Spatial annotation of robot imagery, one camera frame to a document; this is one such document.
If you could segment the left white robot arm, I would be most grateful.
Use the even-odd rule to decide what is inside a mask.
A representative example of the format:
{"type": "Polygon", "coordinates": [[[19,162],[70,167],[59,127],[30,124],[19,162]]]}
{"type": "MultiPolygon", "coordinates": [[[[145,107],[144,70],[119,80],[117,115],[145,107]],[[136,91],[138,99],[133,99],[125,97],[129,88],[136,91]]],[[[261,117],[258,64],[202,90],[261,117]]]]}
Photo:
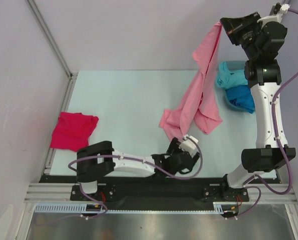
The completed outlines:
{"type": "Polygon", "coordinates": [[[150,156],[126,154],[114,149],[111,141],[102,141],[78,150],[77,159],[68,168],[76,172],[82,195],[93,200],[99,194],[99,180],[113,172],[139,178],[168,176],[188,180],[191,177],[186,175],[192,172],[197,161],[201,171],[203,160],[198,139],[185,135],[182,140],[173,138],[166,153],[150,156]]]}

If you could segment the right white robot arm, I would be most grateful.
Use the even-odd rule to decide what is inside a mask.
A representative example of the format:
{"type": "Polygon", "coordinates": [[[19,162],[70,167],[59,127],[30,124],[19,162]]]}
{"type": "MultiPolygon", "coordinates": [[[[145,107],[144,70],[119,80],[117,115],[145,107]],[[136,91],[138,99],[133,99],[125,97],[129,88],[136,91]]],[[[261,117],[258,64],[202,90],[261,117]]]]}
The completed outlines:
{"type": "Polygon", "coordinates": [[[241,46],[248,60],[244,74],[255,104],[256,147],[244,149],[241,164],[223,177],[220,196],[230,201],[237,189],[244,189],[261,174],[286,166],[295,158],[296,150],[288,146],[284,135],[279,94],[281,71],[276,60],[284,44],[287,28],[278,20],[261,18],[254,12],[244,17],[223,17],[220,22],[231,43],[241,46]]]}

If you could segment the pink t shirt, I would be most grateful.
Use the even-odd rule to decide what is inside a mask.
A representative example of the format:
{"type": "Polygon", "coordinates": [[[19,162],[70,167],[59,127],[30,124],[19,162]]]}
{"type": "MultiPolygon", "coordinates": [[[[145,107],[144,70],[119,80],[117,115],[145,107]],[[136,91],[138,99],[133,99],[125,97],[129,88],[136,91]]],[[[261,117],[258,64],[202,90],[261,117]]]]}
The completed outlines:
{"type": "Polygon", "coordinates": [[[185,136],[192,122],[206,135],[222,123],[214,91],[221,30],[216,23],[193,52],[198,71],[178,107],[163,112],[159,127],[169,140],[185,136]]]}

